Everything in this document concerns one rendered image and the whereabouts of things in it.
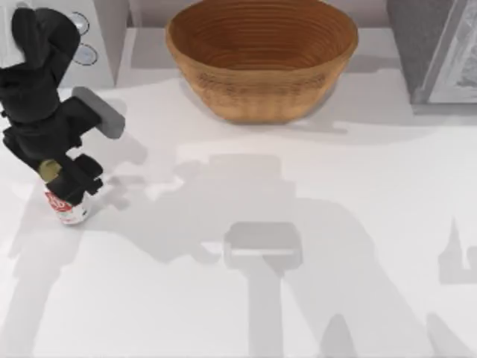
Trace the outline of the white and red bottle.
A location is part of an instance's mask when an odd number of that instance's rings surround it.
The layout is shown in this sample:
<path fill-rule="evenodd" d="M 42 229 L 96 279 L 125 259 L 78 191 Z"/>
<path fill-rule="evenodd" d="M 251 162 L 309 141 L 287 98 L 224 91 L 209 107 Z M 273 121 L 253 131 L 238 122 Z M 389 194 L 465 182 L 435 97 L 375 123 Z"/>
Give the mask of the white and red bottle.
<path fill-rule="evenodd" d="M 69 205 L 65 201 L 61 201 L 54 197 L 47 190 L 47 163 L 57 162 L 55 160 L 44 160 L 40 163 L 38 168 L 38 174 L 45 184 L 43 192 L 48 204 L 63 224 L 76 225 L 84 222 L 87 219 L 91 209 L 89 195 L 85 193 L 83 200 L 79 205 Z"/>

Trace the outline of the round microwave knob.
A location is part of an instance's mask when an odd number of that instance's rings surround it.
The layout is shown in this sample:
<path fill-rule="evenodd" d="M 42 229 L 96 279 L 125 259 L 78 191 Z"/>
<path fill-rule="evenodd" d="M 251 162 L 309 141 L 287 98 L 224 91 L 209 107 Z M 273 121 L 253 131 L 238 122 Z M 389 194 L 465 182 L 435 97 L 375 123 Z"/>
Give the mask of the round microwave knob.
<path fill-rule="evenodd" d="M 85 15 L 83 15 L 82 13 L 80 12 L 72 12 L 70 14 L 70 19 L 71 21 L 74 23 L 74 25 L 76 26 L 79 34 L 81 36 L 83 36 L 84 34 L 86 34 L 89 30 L 89 20 L 87 19 L 87 17 Z"/>
<path fill-rule="evenodd" d="M 75 52 L 73 61 L 81 66 L 92 66 L 98 61 L 98 52 L 92 46 L 81 43 Z"/>

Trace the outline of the pale microwave oven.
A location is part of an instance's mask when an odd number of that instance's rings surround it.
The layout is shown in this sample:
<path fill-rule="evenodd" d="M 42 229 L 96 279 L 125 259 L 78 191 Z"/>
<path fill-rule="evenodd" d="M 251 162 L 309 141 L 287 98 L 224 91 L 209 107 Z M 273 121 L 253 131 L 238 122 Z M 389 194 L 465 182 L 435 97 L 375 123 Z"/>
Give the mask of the pale microwave oven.
<path fill-rule="evenodd" d="M 89 30 L 80 35 L 80 44 L 92 46 L 98 52 L 98 61 L 92 66 L 72 61 L 61 86 L 96 89 L 116 85 L 130 12 L 129 0 L 0 0 L 0 69 L 24 59 L 11 34 L 11 17 L 16 7 L 47 7 L 69 19 L 75 11 L 85 15 Z"/>

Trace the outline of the brown woven basket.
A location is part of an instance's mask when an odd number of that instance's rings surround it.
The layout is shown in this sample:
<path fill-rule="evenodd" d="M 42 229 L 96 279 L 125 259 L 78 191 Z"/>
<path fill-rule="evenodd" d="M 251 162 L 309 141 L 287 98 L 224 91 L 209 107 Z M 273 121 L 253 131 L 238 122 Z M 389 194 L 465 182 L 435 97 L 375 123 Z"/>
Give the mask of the brown woven basket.
<path fill-rule="evenodd" d="M 336 84 L 358 28 L 324 0 L 199 0 L 170 19 L 165 40 L 216 116 L 285 124 L 306 116 Z"/>

